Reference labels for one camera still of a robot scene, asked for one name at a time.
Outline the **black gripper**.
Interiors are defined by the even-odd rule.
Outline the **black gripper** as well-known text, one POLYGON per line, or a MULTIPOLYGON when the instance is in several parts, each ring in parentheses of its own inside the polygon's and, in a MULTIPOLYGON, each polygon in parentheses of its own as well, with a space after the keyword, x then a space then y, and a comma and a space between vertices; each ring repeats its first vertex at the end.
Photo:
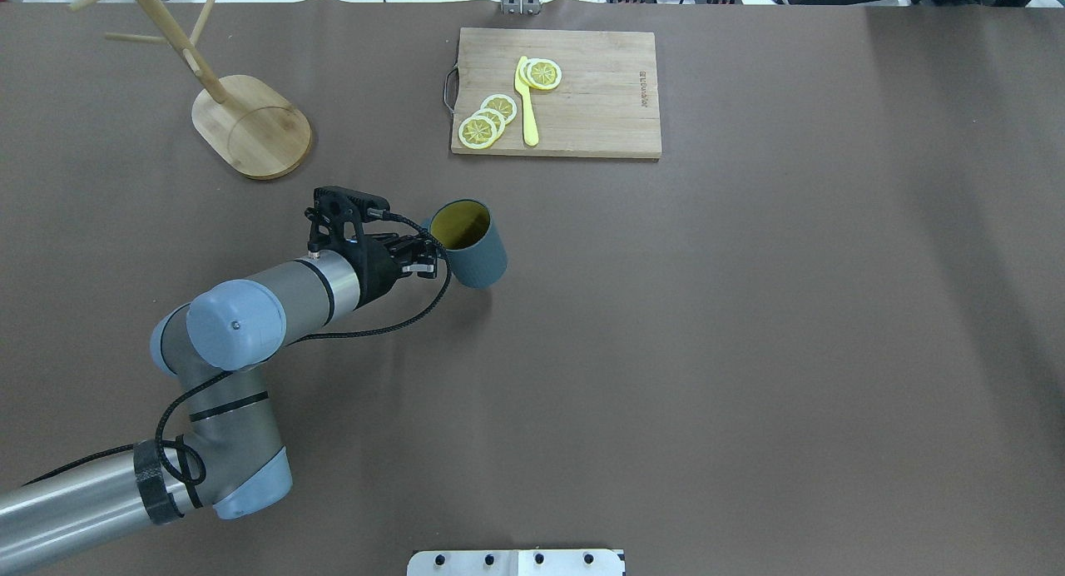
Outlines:
POLYGON ((415 260, 415 257, 440 257, 435 238, 421 235, 364 235, 349 243, 349 260, 359 278, 360 295, 357 307, 372 303, 387 295, 396 281, 408 276, 436 279, 437 260, 415 260))

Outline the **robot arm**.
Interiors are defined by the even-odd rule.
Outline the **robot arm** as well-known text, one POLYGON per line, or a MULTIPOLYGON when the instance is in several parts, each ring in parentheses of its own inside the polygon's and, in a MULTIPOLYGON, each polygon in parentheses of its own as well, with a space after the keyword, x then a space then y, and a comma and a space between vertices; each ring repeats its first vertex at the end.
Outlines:
POLYGON ((244 519, 281 500, 292 476, 261 367, 448 251, 426 232, 342 238, 175 308, 150 340, 182 392, 155 433, 51 470, 2 497, 2 572, 59 559, 211 507, 244 519))

